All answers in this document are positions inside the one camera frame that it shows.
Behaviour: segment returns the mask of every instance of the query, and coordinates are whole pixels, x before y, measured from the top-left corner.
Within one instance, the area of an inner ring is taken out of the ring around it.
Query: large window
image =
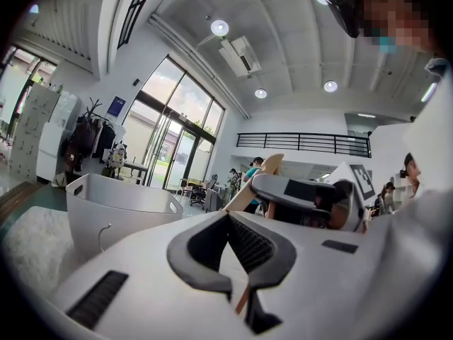
[[[156,68],[142,91],[217,136],[224,109],[170,58]]]

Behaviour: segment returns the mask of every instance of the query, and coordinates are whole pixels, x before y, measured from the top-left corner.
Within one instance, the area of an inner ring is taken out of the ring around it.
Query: black vent slot
[[[98,323],[107,307],[120,291],[129,275],[121,272],[109,271],[103,276],[87,294],[85,294],[67,315],[80,325],[92,329]]]
[[[234,218],[231,218],[230,223],[228,242],[247,273],[273,256],[274,246],[269,239]]]
[[[355,251],[357,251],[357,248],[359,248],[359,246],[356,246],[355,244],[342,243],[330,239],[325,241],[322,245],[328,248],[336,249],[337,251],[342,251],[351,254],[354,254]]]
[[[250,65],[248,64],[247,59],[243,55],[240,55],[239,57],[241,58],[243,65],[246,66],[247,72],[251,71],[252,69],[251,69]]]

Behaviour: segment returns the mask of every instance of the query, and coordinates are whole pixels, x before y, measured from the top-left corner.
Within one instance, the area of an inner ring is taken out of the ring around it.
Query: white rug
[[[27,210],[1,243],[11,270],[37,294],[47,297],[79,266],[66,212]]]

